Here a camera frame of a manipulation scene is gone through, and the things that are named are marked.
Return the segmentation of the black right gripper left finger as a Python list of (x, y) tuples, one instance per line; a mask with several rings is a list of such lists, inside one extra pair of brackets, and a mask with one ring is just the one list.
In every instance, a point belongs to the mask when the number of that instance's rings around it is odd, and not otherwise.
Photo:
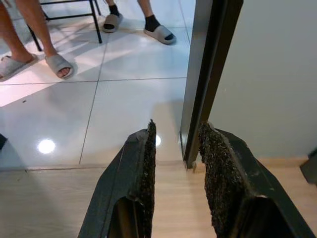
[(155, 123), (128, 136), (100, 176), (78, 237), (150, 238), (155, 209)]

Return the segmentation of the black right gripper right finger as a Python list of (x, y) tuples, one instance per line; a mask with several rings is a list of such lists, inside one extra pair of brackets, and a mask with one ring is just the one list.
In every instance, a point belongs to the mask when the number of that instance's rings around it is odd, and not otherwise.
[(219, 238), (312, 238), (278, 179), (236, 135), (202, 123), (200, 155), (211, 224)]

